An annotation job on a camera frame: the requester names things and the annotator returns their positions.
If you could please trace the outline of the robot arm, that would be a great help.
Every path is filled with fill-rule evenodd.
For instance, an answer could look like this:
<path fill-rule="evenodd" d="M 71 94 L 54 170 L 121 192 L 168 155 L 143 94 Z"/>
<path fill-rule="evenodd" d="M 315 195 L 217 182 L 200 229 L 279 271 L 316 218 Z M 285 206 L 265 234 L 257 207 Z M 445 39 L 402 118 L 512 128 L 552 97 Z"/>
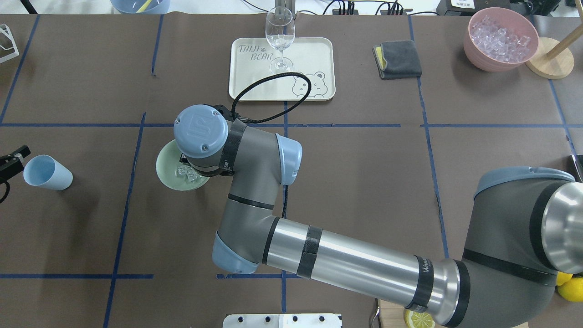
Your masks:
<path fill-rule="evenodd" d="M 295 140 L 227 120 L 213 106 L 174 122 L 179 152 L 203 176 L 233 177 L 212 259 L 231 273 L 260 264 L 428 313 L 448 328 L 510 328 L 539 315 L 558 272 L 582 272 L 582 184 L 528 166 L 479 181 L 462 259 L 433 262 L 273 215 L 302 159 Z"/>

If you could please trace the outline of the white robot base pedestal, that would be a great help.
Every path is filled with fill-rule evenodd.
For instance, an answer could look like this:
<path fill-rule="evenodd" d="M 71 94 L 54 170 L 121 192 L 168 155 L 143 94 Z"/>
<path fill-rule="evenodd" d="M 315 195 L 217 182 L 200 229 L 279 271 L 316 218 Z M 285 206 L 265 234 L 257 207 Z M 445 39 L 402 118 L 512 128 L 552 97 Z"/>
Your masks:
<path fill-rule="evenodd" d="M 342 328 L 343 320 L 335 313 L 232 314 L 223 320 L 223 328 Z"/>

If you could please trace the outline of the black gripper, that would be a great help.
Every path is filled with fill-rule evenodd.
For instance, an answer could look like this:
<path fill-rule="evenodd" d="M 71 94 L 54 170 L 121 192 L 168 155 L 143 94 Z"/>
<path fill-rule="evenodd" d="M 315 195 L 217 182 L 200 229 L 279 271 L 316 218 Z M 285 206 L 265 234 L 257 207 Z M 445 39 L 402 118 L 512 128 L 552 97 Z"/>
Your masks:
<path fill-rule="evenodd" d="M 180 113 L 180 151 L 202 176 L 228 175 L 219 163 L 232 118 L 225 106 L 197 104 Z"/>

